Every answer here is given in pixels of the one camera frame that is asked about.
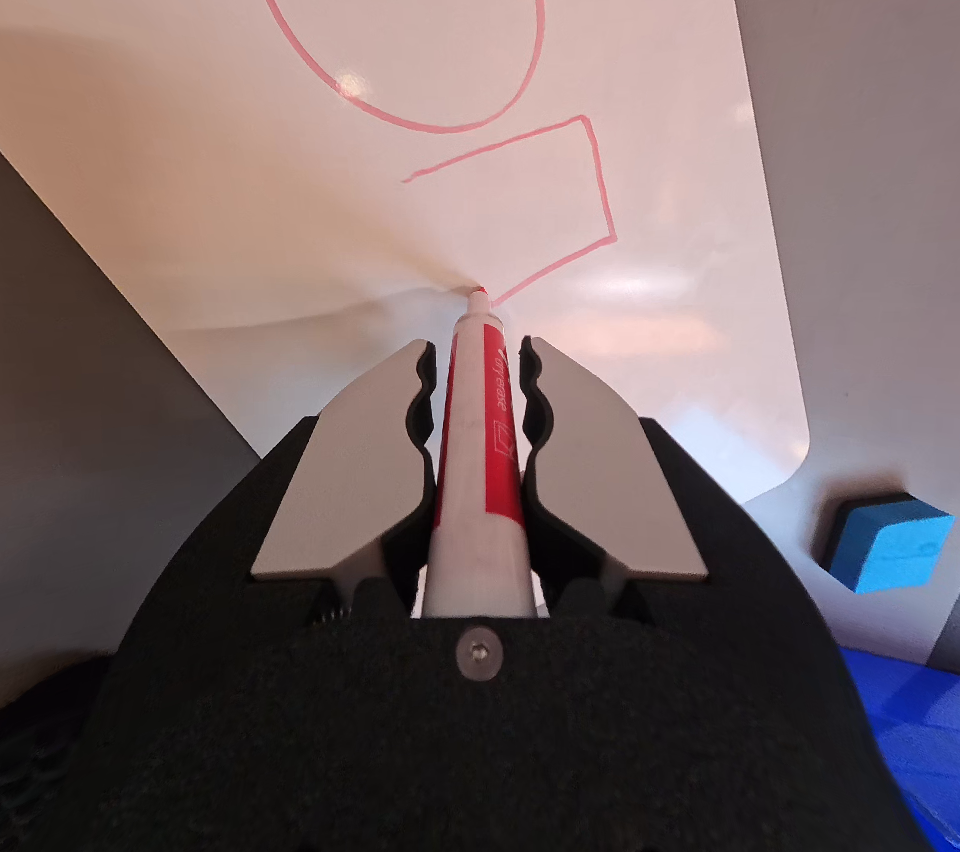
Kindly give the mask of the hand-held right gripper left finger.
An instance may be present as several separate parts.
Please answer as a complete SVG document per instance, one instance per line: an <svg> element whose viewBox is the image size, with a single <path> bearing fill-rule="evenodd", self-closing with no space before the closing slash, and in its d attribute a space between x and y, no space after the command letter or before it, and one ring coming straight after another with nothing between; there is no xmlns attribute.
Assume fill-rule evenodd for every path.
<svg viewBox="0 0 960 852"><path fill-rule="evenodd" d="M384 538L433 494L435 387L435 347L414 340L321 410L250 569L255 580L326 578L351 606L362 581L388 576Z"/></svg>

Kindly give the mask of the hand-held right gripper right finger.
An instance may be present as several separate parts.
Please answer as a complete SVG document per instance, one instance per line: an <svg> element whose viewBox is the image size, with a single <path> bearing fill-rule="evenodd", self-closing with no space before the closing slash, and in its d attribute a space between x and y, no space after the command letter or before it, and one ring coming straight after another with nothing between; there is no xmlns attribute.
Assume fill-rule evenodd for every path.
<svg viewBox="0 0 960 852"><path fill-rule="evenodd" d="M709 571L641 418L590 370L539 337L520 352L521 485L531 562L548 606L576 579L614 606L630 579L705 581Z"/></svg>

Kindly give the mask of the red dry erase marker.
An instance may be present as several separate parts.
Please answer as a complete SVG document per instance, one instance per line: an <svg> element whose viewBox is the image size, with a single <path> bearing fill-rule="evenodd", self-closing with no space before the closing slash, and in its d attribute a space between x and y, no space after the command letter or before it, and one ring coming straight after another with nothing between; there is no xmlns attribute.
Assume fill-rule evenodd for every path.
<svg viewBox="0 0 960 852"><path fill-rule="evenodd" d="M505 331L478 287L451 343L422 616L536 615Z"/></svg>

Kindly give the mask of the blue foam eraser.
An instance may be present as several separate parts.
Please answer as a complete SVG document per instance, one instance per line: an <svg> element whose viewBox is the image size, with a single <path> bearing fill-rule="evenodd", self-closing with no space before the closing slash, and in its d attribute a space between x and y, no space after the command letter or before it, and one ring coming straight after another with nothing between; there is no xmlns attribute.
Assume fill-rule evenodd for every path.
<svg viewBox="0 0 960 852"><path fill-rule="evenodd" d="M842 501L820 566L855 594L926 585L954 527L954 515L907 493Z"/></svg>

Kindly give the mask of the blue plastic bin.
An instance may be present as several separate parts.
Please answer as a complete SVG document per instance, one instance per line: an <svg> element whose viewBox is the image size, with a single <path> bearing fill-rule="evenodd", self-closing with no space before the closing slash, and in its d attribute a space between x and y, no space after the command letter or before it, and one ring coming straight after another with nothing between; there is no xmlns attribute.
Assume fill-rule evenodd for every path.
<svg viewBox="0 0 960 852"><path fill-rule="evenodd" d="M842 649L874 737L935 850L959 849L959 676Z"/></svg>

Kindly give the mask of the white whiteboard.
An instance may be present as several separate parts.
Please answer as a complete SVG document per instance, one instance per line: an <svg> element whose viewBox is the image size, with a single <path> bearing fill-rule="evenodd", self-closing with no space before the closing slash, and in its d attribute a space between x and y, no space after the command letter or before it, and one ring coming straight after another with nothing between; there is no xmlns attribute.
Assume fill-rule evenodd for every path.
<svg viewBox="0 0 960 852"><path fill-rule="evenodd" d="M738 501L810 448L735 0L2 0L2 152L260 452L483 286Z"/></svg>

